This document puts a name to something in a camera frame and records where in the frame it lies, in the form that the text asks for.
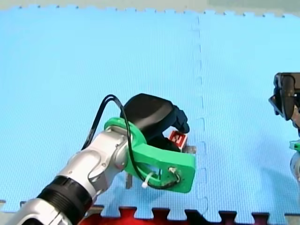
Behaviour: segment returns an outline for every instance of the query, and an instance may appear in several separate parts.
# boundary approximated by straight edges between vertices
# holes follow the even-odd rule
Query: wire
[[[127,141],[128,141],[129,157],[130,157],[132,166],[133,166],[136,174],[138,175],[138,177],[142,181],[145,181],[145,178],[143,177],[143,175],[141,174],[140,170],[138,169],[138,167],[136,165],[135,158],[134,158],[134,155],[133,155],[132,145],[131,145],[130,126],[129,126],[129,122],[128,122],[127,116],[125,114],[124,106],[122,105],[122,103],[120,102],[120,100],[115,95],[107,95],[102,100],[101,105],[100,105],[100,107],[98,109],[98,112],[97,112],[97,114],[95,116],[94,122],[92,124],[92,127],[90,129],[90,132],[89,132],[89,134],[88,134],[88,136],[86,138],[86,141],[85,141],[85,143],[84,143],[84,145],[82,147],[82,150],[85,149],[85,148],[87,148],[91,144],[92,139],[93,139],[93,137],[95,135],[96,129],[98,127],[98,124],[100,122],[100,119],[102,117],[103,111],[104,111],[107,103],[110,102],[110,101],[114,101],[115,102],[115,104],[120,108],[122,115],[124,116],[124,121],[125,121],[125,124],[126,124],[126,130],[127,130]],[[177,183],[180,182],[180,176],[178,175],[178,173],[176,172],[176,170],[171,171],[171,172],[175,175],[176,180],[170,181],[169,183],[167,183],[167,184],[165,184],[163,186],[155,186],[155,185],[152,185],[152,184],[148,184],[148,186],[152,187],[152,188],[155,188],[155,189],[167,189],[167,188],[173,187],[174,185],[176,185]]]

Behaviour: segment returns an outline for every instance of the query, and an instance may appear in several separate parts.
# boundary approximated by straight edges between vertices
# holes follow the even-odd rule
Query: foam mat
[[[0,199],[3,211],[35,197],[85,141],[102,98],[123,103],[145,92],[184,109],[197,146],[188,194],[141,188],[125,174],[96,202],[103,216],[137,207],[136,218],[168,208],[169,219],[198,210],[209,221],[236,211],[300,213],[288,149],[297,132],[276,117],[268,98],[273,77],[300,71],[300,19],[114,8],[31,6],[0,12]],[[118,115],[113,104],[107,119]]]
[[[168,208],[169,219],[179,220],[185,209],[207,210],[196,14],[31,6],[0,12],[0,37],[3,211],[37,196],[81,148],[107,94],[125,103],[141,92],[169,99],[188,115],[189,141],[199,149],[195,185],[176,194],[143,189],[134,179],[126,190],[122,173],[96,202],[104,205],[102,215],[118,217],[120,206],[133,206],[137,218],[152,218],[152,208]],[[97,132],[118,115],[109,104]]]

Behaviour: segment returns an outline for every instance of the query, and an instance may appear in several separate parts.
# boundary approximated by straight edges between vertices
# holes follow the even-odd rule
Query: white zip tie
[[[149,179],[150,179],[150,177],[151,177],[152,175],[153,175],[153,172],[150,172],[150,173],[147,175],[145,181],[142,183],[142,188],[148,187],[148,181],[149,181]]]

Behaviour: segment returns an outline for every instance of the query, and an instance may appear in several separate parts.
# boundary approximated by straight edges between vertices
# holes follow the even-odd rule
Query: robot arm
[[[300,73],[277,73],[274,77],[274,95],[269,102],[276,115],[291,120],[300,135]]]
[[[148,108],[141,107],[141,100]],[[37,198],[25,203],[7,225],[76,225],[123,170],[147,180],[153,188],[178,192],[191,189],[195,158],[179,153],[174,146],[162,150],[158,149],[159,145],[147,145],[170,126],[187,133],[189,127],[184,112],[167,100],[145,94],[130,99],[125,108],[118,99],[116,102],[122,111],[121,118],[107,121],[104,130],[93,138],[107,104],[103,100],[82,150],[69,159]],[[150,172],[141,163],[161,166],[166,170],[162,176],[168,178],[146,178]]]
[[[274,86],[274,95],[269,98],[269,102],[275,114],[281,115],[286,121],[291,120],[300,136],[300,73],[277,73]],[[290,149],[297,151],[291,159],[290,169],[300,184],[300,140],[291,141]]]

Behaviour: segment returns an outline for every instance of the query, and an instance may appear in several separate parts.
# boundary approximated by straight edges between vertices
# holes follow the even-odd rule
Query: green 3d-printed bracket
[[[300,152],[300,140],[290,142],[290,149]]]
[[[105,123],[104,129],[110,126],[118,126],[126,129],[125,121],[122,118],[111,118]],[[163,186],[170,181],[176,180],[177,178],[174,174],[169,172],[169,168],[173,167],[180,176],[180,182],[167,190],[181,193],[189,192],[195,176],[195,157],[191,154],[162,150],[147,145],[141,131],[132,123],[129,123],[129,126],[132,136],[131,144],[134,159],[142,176],[147,177],[148,174],[153,172],[149,166],[158,168],[162,172],[160,177],[157,174],[153,174],[149,178],[148,183],[155,186]],[[125,171],[139,178],[129,156]]]

